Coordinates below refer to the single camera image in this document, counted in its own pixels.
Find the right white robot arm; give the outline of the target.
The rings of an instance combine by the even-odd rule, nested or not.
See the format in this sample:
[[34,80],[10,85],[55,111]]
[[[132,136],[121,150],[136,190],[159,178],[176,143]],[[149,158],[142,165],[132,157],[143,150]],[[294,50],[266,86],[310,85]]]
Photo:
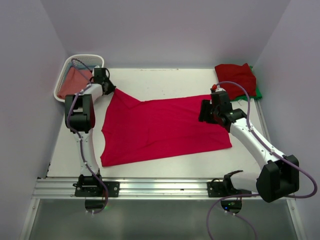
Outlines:
[[223,127],[242,143],[260,167],[259,173],[235,170],[222,180],[213,179],[209,186],[227,196],[257,193],[271,203],[297,192],[300,188],[299,161],[285,155],[260,134],[250,121],[250,112],[234,109],[226,91],[219,89],[203,99],[198,120]]

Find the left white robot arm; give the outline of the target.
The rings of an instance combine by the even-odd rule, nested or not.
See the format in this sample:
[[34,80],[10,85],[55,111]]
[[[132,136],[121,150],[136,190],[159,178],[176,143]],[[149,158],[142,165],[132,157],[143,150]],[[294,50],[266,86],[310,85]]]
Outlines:
[[95,67],[93,76],[84,88],[65,96],[65,125],[73,134],[80,161],[80,175],[74,184],[77,197],[108,197],[108,188],[102,180],[93,144],[93,128],[96,124],[94,103],[115,89],[109,70]]

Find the crimson red t-shirt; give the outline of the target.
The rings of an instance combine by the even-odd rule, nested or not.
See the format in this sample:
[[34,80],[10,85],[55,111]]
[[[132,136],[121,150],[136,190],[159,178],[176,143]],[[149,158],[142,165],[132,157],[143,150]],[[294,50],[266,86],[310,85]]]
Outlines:
[[140,101],[116,89],[102,133],[103,167],[229,149],[229,133],[199,121],[210,95]]

